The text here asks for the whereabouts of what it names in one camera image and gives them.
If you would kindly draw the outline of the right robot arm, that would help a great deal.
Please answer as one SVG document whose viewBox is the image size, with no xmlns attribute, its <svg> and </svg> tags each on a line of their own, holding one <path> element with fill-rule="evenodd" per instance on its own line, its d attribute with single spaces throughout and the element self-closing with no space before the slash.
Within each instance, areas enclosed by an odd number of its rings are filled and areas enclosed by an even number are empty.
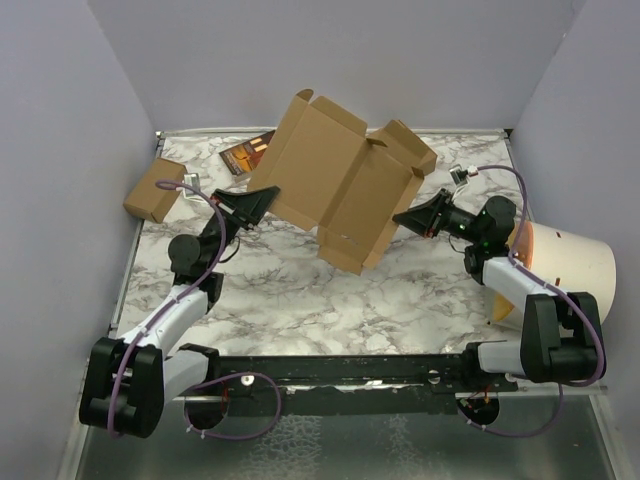
<svg viewBox="0 0 640 480">
<path fill-rule="evenodd" d="M 504 196 L 489 198 L 479 213 L 472 214 L 455 206 L 452 193 L 442 189 L 393 220 L 421 237 L 446 232 L 467 241 L 466 272 L 523 315 L 520 340 L 468 346 L 473 358 L 459 367 L 459 378 L 467 389 L 483 390 L 496 374 L 534 383 L 591 385 L 606 371 L 596 299 L 587 292 L 566 292 L 544 282 L 511 255 L 507 240 L 515 216 L 515 204 Z"/>
</svg>

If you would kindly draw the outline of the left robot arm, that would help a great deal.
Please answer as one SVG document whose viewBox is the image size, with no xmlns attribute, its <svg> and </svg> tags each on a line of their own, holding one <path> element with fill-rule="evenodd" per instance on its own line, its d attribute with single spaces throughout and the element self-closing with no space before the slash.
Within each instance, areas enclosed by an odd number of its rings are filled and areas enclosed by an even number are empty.
<svg viewBox="0 0 640 480">
<path fill-rule="evenodd" d="M 216 190 L 203 199 L 213 215 L 198 235 L 175 236 L 168 247 L 173 284 L 154 312 L 119 338 L 92 347 L 79 405 L 79 420 L 112 436 L 148 437 L 164 406 L 186 391 L 206 395 L 238 379 L 223 374 L 219 352 L 177 343 L 221 296 L 224 276 L 216 266 L 241 229 L 259 224 L 280 190 Z"/>
</svg>

